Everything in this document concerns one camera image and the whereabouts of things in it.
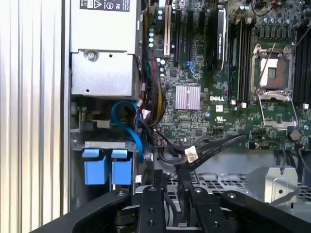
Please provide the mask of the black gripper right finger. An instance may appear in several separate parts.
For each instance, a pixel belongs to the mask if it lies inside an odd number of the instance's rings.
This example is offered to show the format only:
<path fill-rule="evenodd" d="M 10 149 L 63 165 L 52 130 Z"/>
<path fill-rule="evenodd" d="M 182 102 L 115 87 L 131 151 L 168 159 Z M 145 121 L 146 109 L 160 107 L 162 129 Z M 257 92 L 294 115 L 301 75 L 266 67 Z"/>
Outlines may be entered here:
<path fill-rule="evenodd" d="M 241 220 L 244 233 L 309 233 L 310 223 L 237 191 L 226 191 L 221 198 L 192 184 L 186 167 L 178 171 L 178 199 L 188 219 L 192 207 L 204 233 L 231 233 L 233 229 L 223 208 Z"/>

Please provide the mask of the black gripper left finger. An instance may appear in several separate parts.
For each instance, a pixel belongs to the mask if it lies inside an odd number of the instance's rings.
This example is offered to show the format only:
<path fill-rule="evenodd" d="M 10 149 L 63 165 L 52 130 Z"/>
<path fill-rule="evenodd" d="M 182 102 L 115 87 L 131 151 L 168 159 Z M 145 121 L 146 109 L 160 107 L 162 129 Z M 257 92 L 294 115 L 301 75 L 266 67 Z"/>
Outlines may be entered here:
<path fill-rule="evenodd" d="M 110 191 L 41 227 L 36 233 L 164 233 L 163 171 L 153 183 L 128 191 Z"/>

